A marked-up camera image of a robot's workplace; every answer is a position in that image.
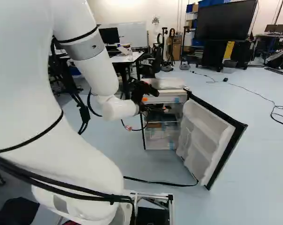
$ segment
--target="cardboard box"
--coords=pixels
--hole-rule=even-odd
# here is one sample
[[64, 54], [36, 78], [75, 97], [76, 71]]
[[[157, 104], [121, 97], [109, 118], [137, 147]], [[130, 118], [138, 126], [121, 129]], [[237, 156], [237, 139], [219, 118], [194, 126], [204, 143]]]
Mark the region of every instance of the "cardboard box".
[[[168, 51], [167, 51], [167, 58], [169, 58], [169, 48], [171, 47], [171, 45], [168, 45]], [[180, 60], [181, 57], [181, 44], [174, 44], [173, 46], [173, 56], [174, 56], [174, 60], [178, 61]]]
[[186, 24], [185, 25], [191, 28], [192, 20], [186, 20]]
[[[171, 45], [171, 39], [168, 37], [166, 40], [168, 45]], [[182, 43], [182, 36], [174, 37], [174, 45], [175, 44], [181, 44]]]
[[194, 4], [193, 6], [192, 6], [192, 12], [198, 12], [198, 10], [199, 10], [199, 5], [197, 4]]
[[184, 46], [183, 51], [184, 52], [190, 52], [191, 51], [191, 46]]

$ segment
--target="television screen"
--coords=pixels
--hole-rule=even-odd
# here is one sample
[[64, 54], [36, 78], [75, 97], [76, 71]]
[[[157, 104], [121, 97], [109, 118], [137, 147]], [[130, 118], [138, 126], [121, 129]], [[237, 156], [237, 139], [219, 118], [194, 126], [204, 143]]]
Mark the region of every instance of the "television screen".
[[257, 0], [236, 1], [198, 12], [197, 40], [245, 40], [248, 37]]

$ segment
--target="tripod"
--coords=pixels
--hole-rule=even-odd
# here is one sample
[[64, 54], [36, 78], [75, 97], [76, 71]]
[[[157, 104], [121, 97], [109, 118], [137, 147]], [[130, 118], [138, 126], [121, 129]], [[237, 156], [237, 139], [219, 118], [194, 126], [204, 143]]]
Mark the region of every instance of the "tripod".
[[170, 60], [171, 66], [173, 66], [175, 64], [175, 59], [174, 59], [174, 55], [173, 55], [173, 50], [174, 50], [174, 37], [171, 37], [171, 48], [170, 48], [170, 53], [169, 53], [169, 58], [168, 58], [168, 62]]

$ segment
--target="stand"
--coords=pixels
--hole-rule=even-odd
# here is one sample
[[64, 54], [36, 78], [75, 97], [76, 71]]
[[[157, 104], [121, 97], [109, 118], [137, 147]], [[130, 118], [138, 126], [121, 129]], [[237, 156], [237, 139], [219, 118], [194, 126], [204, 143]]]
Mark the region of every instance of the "stand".
[[217, 72], [222, 70], [222, 60], [227, 48], [228, 41], [206, 41], [204, 46], [201, 66], [216, 68]]
[[184, 34], [183, 34], [183, 44], [182, 44], [182, 50], [181, 50], [181, 63], [180, 63], [180, 70], [189, 70], [190, 65], [187, 61], [187, 64], [182, 64], [183, 62], [183, 52], [184, 52], [184, 44], [185, 44], [185, 34], [189, 33], [189, 26], [184, 26]]
[[164, 34], [168, 34], [168, 28], [162, 27], [162, 62], [164, 61], [164, 45], [165, 45], [165, 38]]
[[175, 64], [175, 59], [174, 59], [174, 55], [173, 55], [173, 50], [174, 50], [174, 38], [173, 37], [170, 37], [171, 38], [171, 51], [169, 53], [169, 58], [168, 58], [168, 62], [170, 60], [170, 64], [171, 66], [174, 66]]

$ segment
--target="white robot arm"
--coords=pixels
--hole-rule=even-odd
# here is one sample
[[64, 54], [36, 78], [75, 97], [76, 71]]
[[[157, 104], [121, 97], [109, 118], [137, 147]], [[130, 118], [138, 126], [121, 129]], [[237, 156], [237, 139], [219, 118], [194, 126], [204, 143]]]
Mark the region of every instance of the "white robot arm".
[[[54, 180], [123, 195], [119, 168], [72, 129], [52, 94], [47, 63], [53, 34], [98, 94], [105, 119], [138, 112], [133, 101], [114, 96], [118, 81], [86, 0], [0, 0], [0, 158]], [[109, 224], [119, 206], [36, 186], [32, 192], [49, 210], [82, 225]]]
[[54, 35], [97, 94], [103, 118], [136, 115], [139, 107], [133, 101], [114, 96], [118, 79], [87, 2], [53, 0], [53, 15]]

